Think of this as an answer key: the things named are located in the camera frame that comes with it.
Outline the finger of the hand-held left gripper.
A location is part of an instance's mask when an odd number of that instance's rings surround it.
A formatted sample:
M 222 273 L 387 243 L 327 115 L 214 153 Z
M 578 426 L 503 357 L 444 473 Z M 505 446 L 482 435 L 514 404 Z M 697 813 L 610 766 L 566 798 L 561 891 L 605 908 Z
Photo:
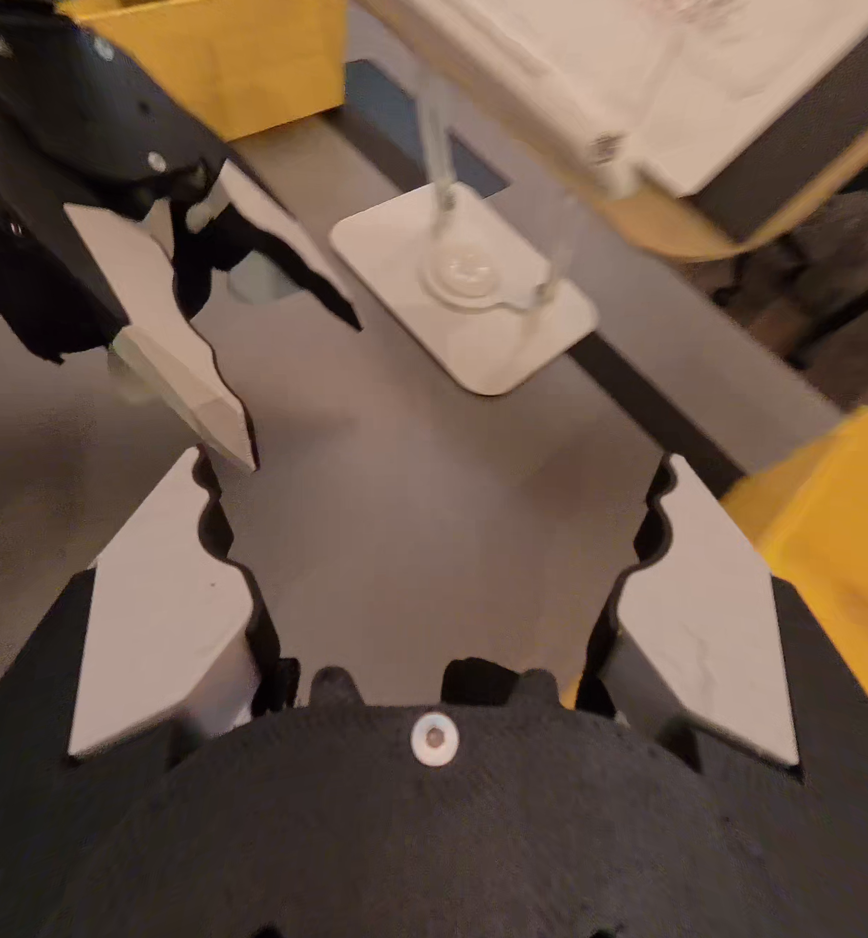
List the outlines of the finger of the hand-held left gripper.
M 183 317 L 172 265 L 150 230 L 103 208 L 68 204 L 64 212 L 127 317 L 111 344 L 115 355 L 204 442 L 255 471 L 245 408 Z
M 361 331 L 344 282 L 292 214 L 228 160 L 207 196 L 184 209 L 184 314 L 201 311 L 212 275 L 228 275 L 232 296 L 259 305 L 304 291 Z

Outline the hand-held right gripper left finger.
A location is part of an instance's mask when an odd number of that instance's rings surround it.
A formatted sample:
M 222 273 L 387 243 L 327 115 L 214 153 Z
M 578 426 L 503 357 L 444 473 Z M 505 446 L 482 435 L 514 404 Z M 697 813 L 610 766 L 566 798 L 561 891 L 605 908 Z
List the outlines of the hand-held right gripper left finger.
M 265 712 L 280 643 L 203 447 L 170 466 L 91 566 L 70 757 L 172 721 L 200 741 Z

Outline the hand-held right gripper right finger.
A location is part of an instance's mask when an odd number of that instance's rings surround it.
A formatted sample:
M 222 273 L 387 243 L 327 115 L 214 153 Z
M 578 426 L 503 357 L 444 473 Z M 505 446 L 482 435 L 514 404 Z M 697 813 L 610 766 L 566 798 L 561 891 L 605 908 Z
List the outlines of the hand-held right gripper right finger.
M 697 473 L 666 454 L 592 628 L 575 707 L 667 742 L 710 733 L 778 767 L 801 761 L 772 574 Z

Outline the yellow plastic bin with divider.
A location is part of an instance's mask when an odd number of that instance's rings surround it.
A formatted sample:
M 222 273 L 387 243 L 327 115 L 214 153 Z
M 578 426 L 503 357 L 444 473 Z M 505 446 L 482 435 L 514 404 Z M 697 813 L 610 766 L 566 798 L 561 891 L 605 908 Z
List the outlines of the yellow plastic bin with divider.
M 868 406 L 721 503 L 868 685 Z

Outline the printed instruction sheet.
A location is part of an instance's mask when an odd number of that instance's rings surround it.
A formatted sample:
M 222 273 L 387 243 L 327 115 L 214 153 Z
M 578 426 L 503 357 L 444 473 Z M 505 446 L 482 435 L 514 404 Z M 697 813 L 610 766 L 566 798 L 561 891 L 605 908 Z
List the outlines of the printed instruction sheet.
M 586 163 L 701 190 L 868 37 L 868 1 L 457 2 Z

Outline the clear post sign stand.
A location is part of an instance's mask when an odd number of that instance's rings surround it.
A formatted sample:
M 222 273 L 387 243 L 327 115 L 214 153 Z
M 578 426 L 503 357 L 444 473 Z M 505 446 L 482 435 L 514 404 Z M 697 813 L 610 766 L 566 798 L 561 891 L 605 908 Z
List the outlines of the clear post sign stand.
M 538 252 L 454 171 L 444 81 L 424 65 L 415 99 L 430 182 L 340 220 L 334 252 L 463 389 L 507 394 L 599 322 L 568 279 L 580 209 L 565 192 Z

